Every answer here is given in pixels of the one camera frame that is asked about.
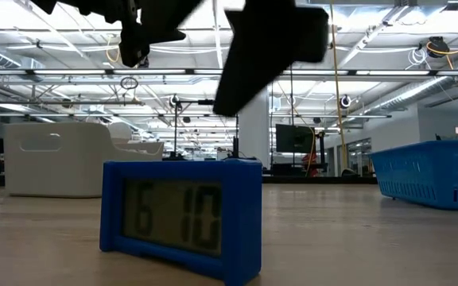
ceiling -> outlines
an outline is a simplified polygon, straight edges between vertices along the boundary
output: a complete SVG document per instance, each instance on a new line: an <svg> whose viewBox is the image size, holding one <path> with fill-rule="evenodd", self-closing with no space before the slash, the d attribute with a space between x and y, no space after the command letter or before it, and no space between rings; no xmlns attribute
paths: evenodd
<svg viewBox="0 0 458 286"><path fill-rule="evenodd" d="M125 68L118 58L117 44L121 25L107 24L102 16L90 14L82 16L77 8L58 4L51 15L31 5L30 12L25 8L25 0L0 0L0 53L12 60L24 62L25 59L35 59L42 68ZM448 1L419 1L426 6L408 8L401 17L393 21L391 26L380 26L386 17L393 16L390 12L403 12L394 8L393 0L364 0L336 1L334 18L330 20L336 26L336 56L339 68L364 70L414 70L414 69L449 69L445 58L426 58L426 62L415 63L412 52L420 43L426 43L431 36L440 36L452 50L458 49L458 10L444 10ZM243 0L218 0L213 9L213 1L205 1L181 26L180 29L187 37L183 41L156 44L149 54L149 68L222 68L231 44L232 31L223 13L225 9L240 10ZM310 1L298 1L298 5L311 6ZM330 12L329 6L320 5ZM215 31L215 17L219 23L219 32ZM360 43L356 52L351 48ZM262 48L273 44L262 43ZM458 53L452 55L456 65ZM333 50L329 49L324 62L320 64L295 63L294 69L333 69ZM123 100L125 91L120 88L118 80L112 82L107 77L73 77L80 82L73 84L55 84L61 81L61 76L47 76L40 84L30 81L19 81L14 77L13 82L5 76L0 76L0 85L20 95L29 97L35 85L35 94L43 95L40 100L59 101L66 98L83 101L113 101ZM104 112L118 114L151 114L168 113L169 99L177 95L183 100L213 99L218 85L218 77L167 75L166 83L160 76L138 77L139 87L128 91L125 100L133 97L144 103L143 106L107 105ZM391 91L418 81L418 79L347 79L339 82L341 95L349 95L353 105L363 106L372 104ZM270 93L280 102L276 114L288 114L290 105L283 96L294 95L294 104L300 114L333 114L336 112L336 82L333 77L325 79L290 79L280 78L268 88ZM64 109L54 106L56 112L81 112L79 106L74 109ZM192 104L184 114L210 113L209 106ZM157 118L129 118L133 126L152 131L160 138L171 137L172 129L167 126L167 120ZM287 122L287 118L277 118L276 122ZM191 123L184 126L234 126L232 118L192 118ZM206 138L215 138L213 142L206 141L204 146L227 145L231 135L227 133L207 133ZM185 145L190 145L192 137L185 139Z"/></svg>

blue clock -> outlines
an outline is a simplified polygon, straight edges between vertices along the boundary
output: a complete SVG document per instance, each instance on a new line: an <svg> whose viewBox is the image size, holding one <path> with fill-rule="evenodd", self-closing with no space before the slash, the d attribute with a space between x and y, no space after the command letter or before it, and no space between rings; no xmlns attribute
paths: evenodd
<svg viewBox="0 0 458 286"><path fill-rule="evenodd" d="M261 186L253 160L107 162L100 249L243 286L261 270Z"/></svg>

digit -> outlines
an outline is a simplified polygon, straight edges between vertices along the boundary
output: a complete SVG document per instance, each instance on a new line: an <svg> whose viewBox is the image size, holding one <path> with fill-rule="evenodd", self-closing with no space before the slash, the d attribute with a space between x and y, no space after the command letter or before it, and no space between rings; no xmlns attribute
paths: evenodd
<svg viewBox="0 0 458 286"><path fill-rule="evenodd" d="M188 242L190 237L190 213L192 212L193 190L191 187L185 191L183 196L183 219L181 220L181 238L184 242Z"/></svg>
<svg viewBox="0 0 458 286"><path fill-rule="evenodd" d="M153 212L146 202L146 193L149 194L152 190L153 185L151 183L142 183L138 186L138 211L135 212L137 216L135 219L135 229L140 235L144 236L149 236L153 229Z"/></svg>
<svg viewBox="0 0 458 286"><path fill-rule="evenodd" d="M220 243L220 215L222 210L222 194L217 187L201 186L196 193L196 219L194 220L192 240L195 245L209 250L217 249ZM214 220L210 223L210 238L203 239L203 221L200 217L204 209L204 198L212 197L212 215Z"/></svg>

blue bin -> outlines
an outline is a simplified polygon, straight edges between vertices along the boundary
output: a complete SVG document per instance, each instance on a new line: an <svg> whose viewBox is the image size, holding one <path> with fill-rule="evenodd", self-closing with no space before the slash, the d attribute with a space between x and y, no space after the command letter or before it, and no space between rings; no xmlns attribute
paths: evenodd
<svg viewBox="0 0 458 286"><path fill-rule="evenodd" d="M371 154L381 193L458 210L458 141L430 141Z"/></svg>

